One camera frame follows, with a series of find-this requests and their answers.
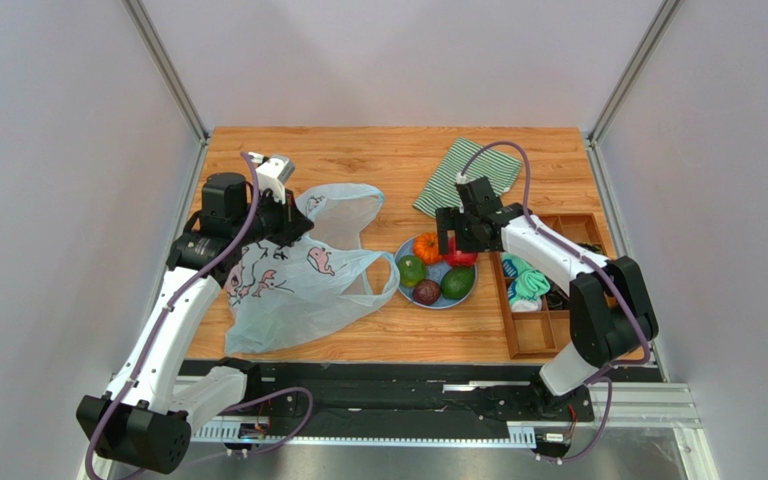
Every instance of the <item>striped cloth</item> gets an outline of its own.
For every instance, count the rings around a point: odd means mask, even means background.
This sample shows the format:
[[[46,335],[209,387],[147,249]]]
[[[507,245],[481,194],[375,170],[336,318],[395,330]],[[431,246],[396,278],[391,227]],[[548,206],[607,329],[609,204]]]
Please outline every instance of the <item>striped cloth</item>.
[[[455,190],[455,174],[464,168],[467,160],[476,153],[482,145],[471,142],[466,138],[456,138],[455,143],[443,157],[443,163],[437,167],[428,180],[419,198],[414,202],[414,208],[434,217],[440,207],[457,207],[461,205],[458,191]],[[522,160],[518,160],[495,150],[488,150],[477,158],[467,170],[469,181],[479,177],[488,177],[497,195],[502,195],[517,180]]]

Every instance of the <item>blue plate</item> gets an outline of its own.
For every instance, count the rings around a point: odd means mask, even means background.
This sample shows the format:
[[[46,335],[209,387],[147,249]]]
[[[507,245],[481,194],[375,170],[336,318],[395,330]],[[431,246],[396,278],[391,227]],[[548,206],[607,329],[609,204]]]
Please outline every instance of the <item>blue plate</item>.
[[[396,252],[396,263],[399,262],[399,259],[404,257],[405,255],[413,255],[414,254],[414,242],[416,241],[417,237],[414,237],[407,242],[403,243],[401,247],[399,247],[399,250]],[[429,280],[434,280],[437,282],[437,284],[440,284],[440,281],[443,280],[443,276],[446,275],[446,272],[449,270],[452,270],[452,267],[450,267],[446,262],[439,262],[435,263],[434,265],[426,265],[427,273],[425,275],[425,278]],[[399,284],[399,291],[402,292],[402,295],[405,296],[411,303],[414,305],[417,305],[419,307],[423,308],[430,308],[432,310],[443,310],[444,308],[452,308],[455,305],[458,305],[459,303],[463,302],[467,299],[470,295],[473,294],[473,290],[476,289],[476,284],[479,283],[479,270],[476,268],[475,265],[473,265],[473,274],[476,277],[476,281],[473,282],[473,288],[470,289],[470,292],[467,293],[467,295],[464,296],[464,298],[460,300],[449,300],[448,298],[443,298],[441,295],[440,298],[437,299],[436,302],[432,303],[431,305],[423,305],[421,303],[417,303],[414,301],[413,297],[411,297],[411,294],[414,293],[413,288],[408,288],[405,286],[402,286],[402,284]]]

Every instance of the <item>gray wall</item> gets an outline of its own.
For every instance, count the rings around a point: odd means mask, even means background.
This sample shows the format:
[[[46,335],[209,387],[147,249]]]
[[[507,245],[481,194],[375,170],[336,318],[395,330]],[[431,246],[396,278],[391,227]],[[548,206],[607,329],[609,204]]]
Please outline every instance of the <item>gray wall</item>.
[[[0,2],[0,479],[76,477],[195,156],[121,2]]]
[[[221,125],[591,128],[659,0],[146,0]]]
[[[722,478],[768,478],[768,2],[685,2],[602,152]]]

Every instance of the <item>plastic bag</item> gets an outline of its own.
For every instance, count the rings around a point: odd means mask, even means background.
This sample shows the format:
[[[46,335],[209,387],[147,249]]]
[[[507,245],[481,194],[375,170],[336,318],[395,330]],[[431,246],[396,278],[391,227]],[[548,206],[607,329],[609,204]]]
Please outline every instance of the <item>plastic bag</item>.
[[[344,328],[387,303],[399,284],[388,252],[363,250],[360,232],[381,210],[384,194],[370,185],[331,184],[297,198],[315,226],[291,247],[263,241],[243,248],[225,284],[236,324],[225,350],[263,353],[310,342]],[[366,269],[390,264],[390,278],[375,294]]]

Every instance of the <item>pumpkin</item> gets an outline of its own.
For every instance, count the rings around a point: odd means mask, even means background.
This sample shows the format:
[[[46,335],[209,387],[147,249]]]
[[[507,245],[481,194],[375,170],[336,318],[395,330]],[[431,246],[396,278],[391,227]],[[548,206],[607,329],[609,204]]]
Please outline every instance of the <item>pumpkin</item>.
[[[414,255],[426,265],[434,265],[443,261],[443,255],[440,254],[440,245],[438,245],[437,234],[434,232],[423,233],[418,236],[414,242]]]

